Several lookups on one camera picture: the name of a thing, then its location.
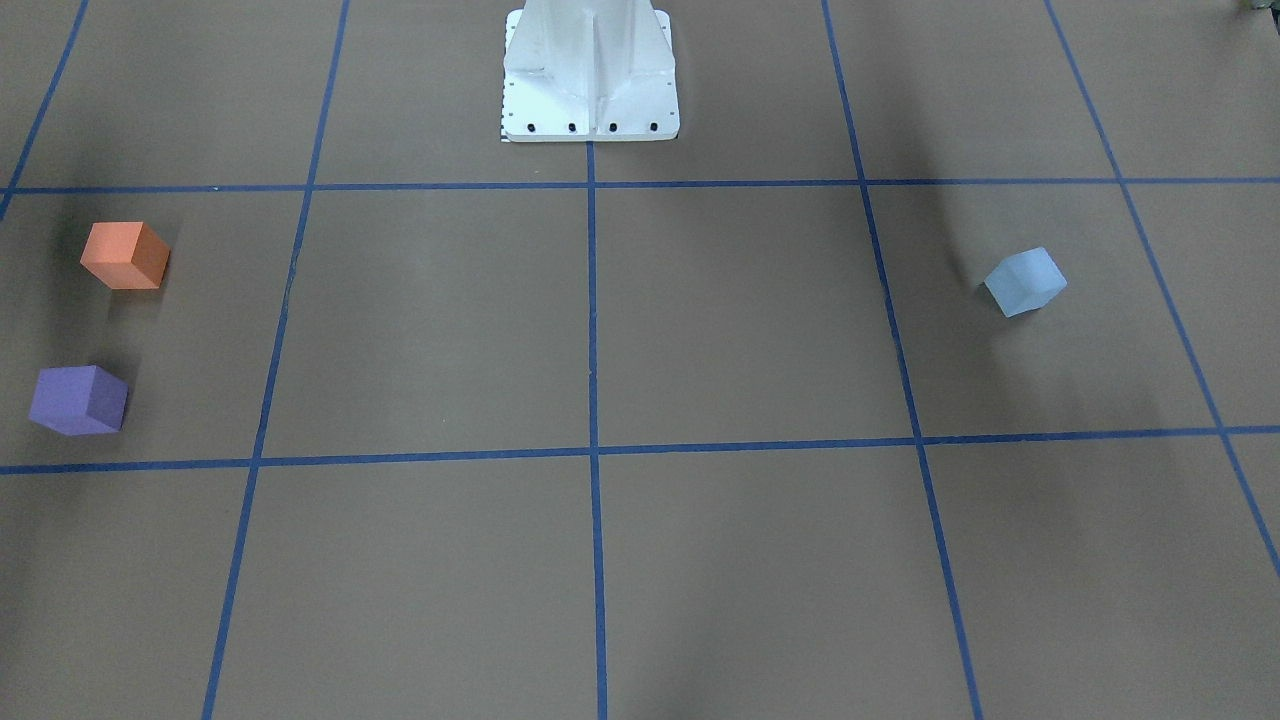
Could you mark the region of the light blue foam block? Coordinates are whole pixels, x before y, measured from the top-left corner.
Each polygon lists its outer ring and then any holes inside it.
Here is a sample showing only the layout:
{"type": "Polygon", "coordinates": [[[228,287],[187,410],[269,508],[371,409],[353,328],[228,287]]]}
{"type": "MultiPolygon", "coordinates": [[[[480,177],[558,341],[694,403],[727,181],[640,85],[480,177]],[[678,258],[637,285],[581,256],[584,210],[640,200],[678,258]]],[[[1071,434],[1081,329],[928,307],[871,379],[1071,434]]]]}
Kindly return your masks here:
{"type": "Polygon", "coordinates": [[[1068,279],[1044,247],[1030,249],[1005,258],[984,278],[1005,318],[1030,313],[1056,299],[1068,279]]]}

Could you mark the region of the orange foam block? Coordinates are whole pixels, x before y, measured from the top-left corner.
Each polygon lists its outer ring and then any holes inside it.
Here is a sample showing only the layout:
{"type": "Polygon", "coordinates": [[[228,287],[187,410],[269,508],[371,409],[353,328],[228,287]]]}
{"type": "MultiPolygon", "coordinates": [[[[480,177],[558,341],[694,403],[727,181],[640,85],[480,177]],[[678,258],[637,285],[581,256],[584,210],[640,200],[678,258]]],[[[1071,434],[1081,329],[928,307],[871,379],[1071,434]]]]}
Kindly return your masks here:
{"type": "Polygon", "coordinates": [[[79,263],[110,290],[160,290],[170,254],[145,222],[96,222],[79,263]]]}

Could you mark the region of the purple foam block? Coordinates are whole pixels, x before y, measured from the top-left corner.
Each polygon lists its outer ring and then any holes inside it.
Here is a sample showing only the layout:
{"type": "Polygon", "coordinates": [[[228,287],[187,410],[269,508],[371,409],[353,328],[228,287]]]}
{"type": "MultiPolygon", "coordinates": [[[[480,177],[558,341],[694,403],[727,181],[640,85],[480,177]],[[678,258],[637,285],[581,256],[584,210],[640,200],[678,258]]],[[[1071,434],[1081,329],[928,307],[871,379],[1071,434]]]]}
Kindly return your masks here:
{"type": "Polygon", "coordinates": [[[61,436],[119,432],[129,386],[100,366],[45,368],[38,373],[28,419],[61,436]]]}

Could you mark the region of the white pedestal column with base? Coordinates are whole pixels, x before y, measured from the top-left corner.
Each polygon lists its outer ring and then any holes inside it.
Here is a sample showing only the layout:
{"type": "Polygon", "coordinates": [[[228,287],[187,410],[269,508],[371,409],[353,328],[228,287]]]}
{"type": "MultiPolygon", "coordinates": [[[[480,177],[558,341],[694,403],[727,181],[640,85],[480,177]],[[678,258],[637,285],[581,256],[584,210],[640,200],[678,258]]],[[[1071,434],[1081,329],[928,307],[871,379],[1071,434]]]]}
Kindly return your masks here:
{"type": "Polygon", "coordinates": [[[650,1],[526,1],[504,28],[502,141],[678,137],[672,23],[650,1]]]}

